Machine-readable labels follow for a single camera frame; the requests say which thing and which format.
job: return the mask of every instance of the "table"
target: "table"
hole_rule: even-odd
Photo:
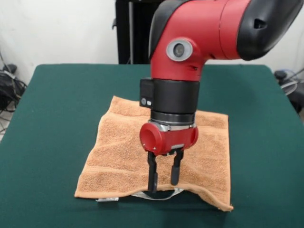
[[[137,100],[148,65],[41,65],[0,144],[0,224],[31,227],[303,227],[304,128],[265,66],[205,66],[199,109],[230,122],[231,202],[75,199],[113,95]]]

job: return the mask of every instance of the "towel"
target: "towel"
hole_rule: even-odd
[[[138,101],[112,98],[79,176],[76,198],[125,197],[147,191],[149,165],[139,131],[149,118],[150,110]],[[157,156],[157,190],[187,190],[219,210],[231,211],[228,116],[198,110],[196,124],[199,138],[184,152],[177,186],[170,184],[174,156]]]

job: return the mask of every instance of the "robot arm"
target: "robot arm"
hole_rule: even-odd
[[[148,152],[149,191],[156,191],[155,157],[176,154],[171,184],[179,181],[195,125],[200,78],[209,59],[250,61],[266,55],[287,32],[304,0],[165,0],[150,31],[151,78],[140,83],[140,106],[151,119],[140,131]]]

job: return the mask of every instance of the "white wall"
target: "white wall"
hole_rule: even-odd
[[[43,63],[118,63],[114,0],[0,0],[0,48],[29,82]],[[266,57],[276,70],[304,67],[304,10]],[[248,63],[244,61],[210,61]]]

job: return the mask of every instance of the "white tag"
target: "white tag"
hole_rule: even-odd
[[[118,197],[112,197],[112,198],[99,198],[99,199],[96,199],[96,202],[97,203],[100,203],[100,202],[113,202],[113,201],[118,201],[119,198]]]

